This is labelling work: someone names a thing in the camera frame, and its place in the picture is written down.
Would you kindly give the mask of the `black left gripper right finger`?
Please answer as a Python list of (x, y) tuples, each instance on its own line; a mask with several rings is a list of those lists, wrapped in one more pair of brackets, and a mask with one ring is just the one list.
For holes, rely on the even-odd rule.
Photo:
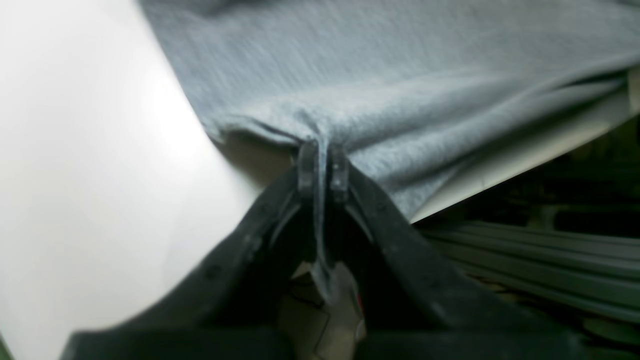
[(338, 146), (327, 152), (327, 262), (343, 262), (359, 288), (355, 360), (586, 357), (570, 330), (464, 275)]

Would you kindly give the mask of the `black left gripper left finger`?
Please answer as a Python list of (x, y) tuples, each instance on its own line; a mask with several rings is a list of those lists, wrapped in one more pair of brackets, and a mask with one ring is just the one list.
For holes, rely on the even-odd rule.
[(294, 360), (278, 305), (314, 253), (318, 159), (317, 141), (302, 145), (295, 166), (174, 289), (122, 324), (73, 333), (62, 360)]

